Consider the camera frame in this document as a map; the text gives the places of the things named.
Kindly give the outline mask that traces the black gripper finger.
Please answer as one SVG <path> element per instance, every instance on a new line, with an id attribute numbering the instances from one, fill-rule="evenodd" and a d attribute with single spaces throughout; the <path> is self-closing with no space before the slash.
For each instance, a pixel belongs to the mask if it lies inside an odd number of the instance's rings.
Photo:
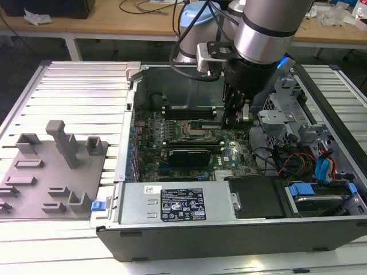
<path id="1" fill-rule="evenodd" d="M 229 125 L 232 127 L 239 123 L 238 113 L 245 104 L 245 94 L 235 88 L 230 88 L 229 97 Z"/>
<path id="2" fill-rule="evenodd" d="M 229 117 L 229 105 L 230 105 L 230 97 L 231 97 L 231 86 L 225 82 L 223 89 L 223 103 L 224 103 L 224 113 L 222 116 L 222 126 L 226 127 L 228 125 L 228 117 Z"/>

